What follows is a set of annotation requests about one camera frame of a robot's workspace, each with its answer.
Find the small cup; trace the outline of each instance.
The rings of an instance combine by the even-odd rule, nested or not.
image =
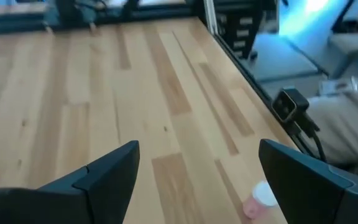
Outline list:
[[[277,205],[272,189],[266,181],[259,182],[252,191],[252,194],[243,203],[243,211],[250,219],[260,217],[270,207]]]

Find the black cable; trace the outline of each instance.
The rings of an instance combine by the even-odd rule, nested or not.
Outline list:
[[[314,141],[316,143],[318,154],[320,155],[320,160],[323,162],[327,162],[327,158],[323,151],[323,146],[321,145],[320,138],[318,138],[315,131],[312,131],[311,134],[312,134],[312,138],[314,139]]]

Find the pink cup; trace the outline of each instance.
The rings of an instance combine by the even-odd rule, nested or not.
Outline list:
[[[243,203],[243,211],[250,219],[260,217],[270,207],[277,205],[276,198],[266,181],[259,182],[252,191],[252,194]]]

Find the white lid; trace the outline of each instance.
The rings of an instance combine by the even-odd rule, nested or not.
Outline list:
[[[254,190],[252,191],[252,195],[254,196],[255,200],[265,205],[266,207],[273,207],[277,205],[277,200],[274,197],[272,189],[270,188],[267,181],[259,182]]]

